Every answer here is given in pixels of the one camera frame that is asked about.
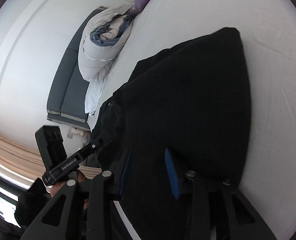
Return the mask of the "beige curtain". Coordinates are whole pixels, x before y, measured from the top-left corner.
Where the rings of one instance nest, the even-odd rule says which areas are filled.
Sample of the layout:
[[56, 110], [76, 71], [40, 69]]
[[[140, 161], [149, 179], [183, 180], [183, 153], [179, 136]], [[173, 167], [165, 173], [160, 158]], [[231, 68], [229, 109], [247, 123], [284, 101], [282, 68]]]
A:
[[0, 134], [0, 176], [20, 187], [29, 187], [42, 177], [45, 167], [35, 150]]

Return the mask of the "black denim pants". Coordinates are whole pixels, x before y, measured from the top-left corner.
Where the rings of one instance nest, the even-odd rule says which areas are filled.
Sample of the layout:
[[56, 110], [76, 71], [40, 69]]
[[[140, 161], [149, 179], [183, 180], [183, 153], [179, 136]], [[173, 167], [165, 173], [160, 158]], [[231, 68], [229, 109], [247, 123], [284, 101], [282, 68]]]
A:
[[[98, 154], [116, 168], [120, 205], [141, 239], [231, 239], [228, 207], [245, 165], [251, 126], [249, 75], [240, 33], [222, 28], [136, 64], [100, 107], [91, 136], [108, 133]], [[168, 149], [181, 179], [175, 199]], [[132, 150], [127, 191], [119, 162]]]

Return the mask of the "dark grey upholstered headboard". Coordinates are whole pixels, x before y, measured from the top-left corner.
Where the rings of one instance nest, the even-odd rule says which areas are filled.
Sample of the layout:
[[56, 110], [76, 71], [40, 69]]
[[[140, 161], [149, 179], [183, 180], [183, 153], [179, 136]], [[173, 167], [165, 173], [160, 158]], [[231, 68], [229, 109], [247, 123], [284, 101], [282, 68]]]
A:
[[64, 52], [47, 99], [47, 119], [52, 122], [90, 131], [88, 115], [84, 110], [89, 83], [79, 71], [79, 43], [87, 22], [105, 9], [100, 6], [85, 19]]

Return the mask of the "white bed sheet mattress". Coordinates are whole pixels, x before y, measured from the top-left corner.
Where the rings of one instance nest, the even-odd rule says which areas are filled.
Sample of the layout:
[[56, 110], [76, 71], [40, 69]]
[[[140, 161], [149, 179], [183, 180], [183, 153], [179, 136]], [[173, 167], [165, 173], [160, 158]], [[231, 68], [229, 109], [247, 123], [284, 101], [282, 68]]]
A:
[[151, 0], [90, 123], [107, 239], [296, 239], [296, 0]]

